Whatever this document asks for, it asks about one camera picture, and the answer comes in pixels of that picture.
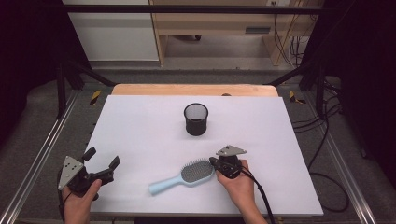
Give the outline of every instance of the black pole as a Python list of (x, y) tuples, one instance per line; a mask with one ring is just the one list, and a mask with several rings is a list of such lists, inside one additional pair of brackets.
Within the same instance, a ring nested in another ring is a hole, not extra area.
[(49, 10), (84, 13), (219, 13), (219, 14), (298, 14), (322, 15), (339, 8), (323, 7), (247, 7), (247, 6), (168, 6), (168, 5), (54, 5), (42, 4)]
[(323, 113), (324, 76), (325, 76), (325, 70), (321, 65), (318, 71), (317, 99), (316, 99), (316, 108), (320, 119), (324, 119), (324, 113)]
[(66, 92), (64, 87), (64, 73), (62, 71), (62, 64), (56, 68), (56, 78), (58, 85), (58, 116), (59, 119), (66, 110)]
[(297, 75), (300, 75), (300, 74), (308, 71), (311, 68), (311, 65), (312, 65), (312, 61), (308, 61), (305, 64), (302, 64), (301, 66), (289, 71), (286, 75), (283, 75), (282, 77), (280, 77), (270, 83), (263, 84), (263, 85), (278, 86), (278, 85), (282, 84), (283, 82), (291, 79), (292, 77), (295, 77)]
[(73, 66), (74, 68), (76, 68), (78, 71), (83, 72), (86, 75), (88, 75), (88, 76), (90, 76), (90, 77), (102, 82), (103, 84), (107, 85), (108, 87), (114, 87), (114, 86), (116, 86), (118, 84), (118, 83), (115, 83), (115, 82), (112, 82), (112, 81), (106, 79), (105, 77), (100, 76), (99, 74), (96, 74), (91, 69), (86, 68), (86, 67), (82, 66), (79, 63), (75, 63), (75, 62), (70, 61), (69, 64), (71, 66)]

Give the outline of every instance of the hairbrush handle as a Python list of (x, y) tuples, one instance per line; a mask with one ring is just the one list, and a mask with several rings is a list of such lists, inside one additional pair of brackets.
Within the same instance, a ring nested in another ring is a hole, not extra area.
[(154, 184), (150, 184), (148, 187), (148, 190), (151, 193), (151, 195), (155, 195), (155, 194), (160, 193), (161, 191), (170, 189), (173, 186), (182, 184), (182, 183), (184, 183), (184, 180), (181, 177), (181, 175), (178, 175), (178, 176), (175, 176), (175, 177), (172, 177), (169, 179), (162, 180), (160, 182), (156, 182)]

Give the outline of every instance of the hairbrush bristles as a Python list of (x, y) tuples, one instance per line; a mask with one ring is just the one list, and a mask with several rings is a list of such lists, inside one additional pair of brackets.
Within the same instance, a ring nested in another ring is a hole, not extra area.
[(200, 159), (186, 164), (178, 176), (151, 184), (148, 189), (154, 195), (175, 185), (183, 184), (187, 187), (195, 187), (215, 173), (215, 169), (209, 160)]
[(188, 183), (195, 182), (199, 179), (212, 175), (213, 166), (210, 161), (200, 159), (186, 164), (181, 170), (181, 177)]

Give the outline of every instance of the wire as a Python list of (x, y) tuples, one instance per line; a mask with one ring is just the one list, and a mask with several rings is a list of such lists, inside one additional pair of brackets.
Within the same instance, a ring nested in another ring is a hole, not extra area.
[(317, 15), (309, 15), (312, 21), (316, 21), (318, 19)]
[(336, 94), (341, 91), (341, 89), (334, 87), (334, 85), (332, 85), (332, 83), (330, 83), (326, 78), (324, 78), (324, 87), (326, 88), (326, 90), (335, 91)]
[(308, 131), (311, 131), (311, 130), (313, 130), (313, 129), (316, 129), (317, 127), (319, 127), (319, 126), (322, 125), (323, 123), (324, 123), (324, 121), (322, 121), (320, 124), (315, 125), (315, 126), (309, 128), (309, 129), (302, 130), (302, 131), (296, 131), (295, 133), (306, 133), (306, 132), (308, 132)]
[(293, 48), (293, 42), (292, 41), (290, 41), (291, 43), (290, 43), (290, 46), (289, 46), (289, 61), (291, 62), (291, 49)]
[[(334, 110), (337, 106), (339, 106), (340, 104), (337, 104), (337, 105), (334, 105), (334, 106), (332, 106), (329, 110), (328, 110), (328, 114), (332, 111), (332, 110)], [(333, 116), (333, 115), (335, 115), (337, 112), (339, 111), (339, 109), (337, 109), (336, 111), (334, 111), (334, 112), (332, 112), (330, 115), (328, 115), (328, 118), (330, 118), (331, 116)], [(305, 128), (305, 127), (308, 127), (308, 126), (310, 126), (310, 125), (312, 125), (312, 124), (314, 124), (314, 123), (316, 123), (316, 122), (318, 122), (318, 121), (320, 121), (321, 119), (320, 118), (318, 118), (318, 117), (313, 117), (312, 119), (308, 119), (308, 120), (302, 120), (302, 121), (294, 121), (293, 123), (298, 123), (298, 122), (308, 122), (308, 121), (311, 121), (311, 122), (309, 122), (308, 124), (305, 124), (305, 125), (302, 125), (302, 126), (297, 126), (297, 127), (293, 127), (293, 129), (301, 129), (301, 128)]]
[(305, 122), (309, 122), (309, 121), (311, 121), (313, 119), (317, 119), (317, 118), (318, 118), (317, 116), (314, 116), (312, 119), (298, 120), (298, 121), (294, 121), (292, 123), (305, 123)]
[(270, 218), (272, 224), (276, 224), (274, 215), (271, 211), (270, 204), (268, 203), (268, 199), (267, 199), (267, 196), (265, 195), (262, 185), (260, 185), (260, 183), (256, 180), (256, 178), (254, 178), (253, 174), (247, 168), (245, 168), (245, 169), (247, 170), (247, 172), (244, 171), (243, 169), (241, 169), (242, 174), (250, 177), (250, 179), (252, 179), (254, 181), (254, 183), (256, 183), (257, 189), (259, 190), (260, 194), (262, 195), (262, 199), (264, 200), (265, 207), (267, 208), (268, 217)]
[(275, 45), (277, 49), (279, 50), (280, 54), (282, 55), (283, 59), (285, 60), (286, 63), (291, 64), (291, 62), (288, 60), (286, 57), (286, 53), (283, 50), (284, 46), (282, 44), (282, 41), (280, 40), (279, 34), (277, 33), (277, 22), (276, 22), (277, 14), (274, 14), (274, 40), (275, 40)]
[(218, 162), (220, 162), (222, 165), (238, 169), (242, 174), (248, 176), (250, 179), (252, 179), (254, 181), (254, 183), (256, 183), (257, 188), (258, 188), (260, 194), (262, 195), (262, 199), (264, 200), (265, 207), (266, 207), (267, 213), (268, 213), (268, 217), (270, 218), (272, 224), (276, 224), (275, 223), (275, 219), (274, 219), (274, 215), (273, 215), (273, 213), (271, 211), (271, 207), (270, 207), (270, 204), (268, 203), (268, 199), (267, 199), (267, 196), (265, 195), (264, 189), (262, 188), (262, 185), (260, 185), (259, 181), (256, 180), (256, 178), (254, 177), (253, 173), (251, 173), (248, 168), (246, 168), (245, 166), (242, 166), (242, 165), (235, 166), (235, 165), (230, 164), (230, 163), (225, 162), (225, 161), (218, 161)]
[[(56, 178), (56, 186), (58, 186), (58, 184), (59, 184), (59, 180), (61, 179), (61, 175), (62, 175), (62, 168), (58, 171), (58, 175), (57, 175), (57, 178)], [(61, 218), (62, 218), (63, 222), (64, 222), (64, 203), (66, 202), (66, 200), (70, 196), (70, 194), (67, 195), (67, 197), (65, 199), (63, 199), (62, 191), (58, 190), (58, 199), (59, 199), (58, 209), (59, 209), (59, 213), (61, 214)]]
[(296, 65), (297, 66), (299, 66), (299, 64), (298, 64), (298, 49), (300, 48), (300, 40), (301, 40), (301, 38), (300, 37), (297, 37), (297, 46), (296, 46), (296, 52), (295, 52), (295, 56), (296, 56)]
[(70, 192), (69, 194), (67, 194), (66, 198), (64, 199), (64, 204), (66, 203), (66, 200), (70, 197), (71, 194), (72, 194), (72, 192)]
[[(308, 171), (311, 169), (311, 166), (312, 166), (313, 162), (314, 162), (315, 159), (317, 158), (317, 156), (318, 156), (320, 150), (321, 150), (322, 147), (323, 147), (324, 141), (325, 141), (326, 138), (327, 138), (327, 134), (328, 134), (329, 129), (330, 129), (330, 128), (329, 128), (329, 117), (332, 116), (332, 115), (334, 115), (336, 112), (338, 112), (338, 110), (337, 110), (337, 111), (335, 111), (335, 112), (333, 112), (332, 114), (329, 115), (329, 113), (330, 113), (334, 108), (336, 108), (337, 106), (339, 106), (340, 104), (333, 105), (329, 110), (327, 109), (327, 106), (328, 106), (328, 103), (330, 102), (330, 100), (332, 100), (332, 99), (334, 99), (334, 98), (336, 98), (336, 97), (338, 97), (338, 95), (334, 95), (334, 96), (330, 97), (330, 98), (326, 101), (326, 103), (325, 103), (324, 121), (323, 121), (321, 124), (323, 124), (324, 122), (326, 123), (326, 131), (325, 131), (325, 134), (323, 135), (323, 138), (322, 138), (322, 140), (321, 140), (321, 142), (320, 142), (320, 144), (319, 144), (319, 146), (318, 146), (318, 149), (317, 149), (317, 151), (316, 151), (314, 157), (312, 158), (311, 162), (309, 162), (309, 164), (308, 164), (308, 166), (307, 166)], [(345, 195), (345, 197), (346, 197), (346, 204), (344, 205), (343, 208), (341, 208), (341, 209), (330, 208), (330, 207), (325, 206), (325, 205), (323, 205), (322, 203), (320, 203), (320, 205), (322, 206), (323, 209), (326, 209), (326, 210), (331, 211), (331, 212), (334, 212), (334, 213), (342, 213), (342, 212), (345, 212), (345, 211), (348, 209), (349, 204), (350, 204), (350, 200), (349, 200), (349, 197), (348, 197), (348, 195), (347, 195), (347, 191), (344, 189), (344, 187), (343, 187), (340, 183), (338, 183), (335, 179), (333, 179), (333, 178), (331, 178), (331, 177), (329, 177), (329, 176), (327, 176), (327, 175), (324, 175), (324, 174), (314, 173), (314, 172), (309, 172), (309, 174), (310, 174), (310, 175), (317, 175), (317, 176), (320, 176), (320, 177), (329, 179), (329, 180), (332, 181), (335, 185), (337, 185), (337, 186), (341, 189), (341, 191), (343, 191), (343, 193), (344, 193), (344, 195)]]
[(320, 205), (322, 206), (322, 208), (324, 208), (324, 209), (326, 209), (326, 210), (328, 210), (328, 211), (334, 212), (334, 213), (342, 213), (342, 212), (345, 212), (345, 211), (348, 209), (350, 200), (349, 200), (349, 197), (348, 197), (348, 195), (347, 195), (347, 191), (344, 189), (344, 187), (343, 187), (340, 183), (338, 183), (336, 180), (334, 180), (333, 178), (331, 178), (331, 177), (329, 177), (329, 176), (327, 176), (327, 175), (323, 175), (323, 174), (315, 173), (315, 172), (310, 172), (309, 174), (310, 174), (310, 175), (317, 175), (317, 176), (320, 176), (320, 177), (329, 179), (329, 180), (332, 181), (335, 185), (337, 185), (337, 186), (340, 188), (340, 190), (343, 191), (344, 195), (346, 196), (346, 204), (344, 205), (343, 208), (341, 208), (341, 209), (330, 208), (330, 207), (325, 206), (325, 205), (323, 205), (323, 204), (321, 203)]

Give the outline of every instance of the human hand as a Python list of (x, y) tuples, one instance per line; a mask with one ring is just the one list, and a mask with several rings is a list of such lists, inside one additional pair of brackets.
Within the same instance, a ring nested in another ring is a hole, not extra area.
[[(241, 160), (242, 166), (248, 169), (248, 161)], [(240, 208), (254, 202), (254, 183), (247, 175), (241, 173), (235, 179), (229, 179), (221, 172), (216, 171), (218, 181), (227, 189), (233, 203)]]
[(90, 223), (91, 203), (99, 188), (102, 180), (95, 180), (88, 191), (81, 198), (73, 194), (69, 187), (64, 187), (62, 197), (64, 202), (64, 223), (87, 224)]
[[(248, 169), (248, 161), (241, 160), (242, 166)], [(238, 207), (245, 223), (266, 224), (259, 208), (254, 201), (253, 180), (241, 173), (235, 179), (225, 177), (221, 172), (216, 171), (218, 181), (227, 189), (233, 203)]]

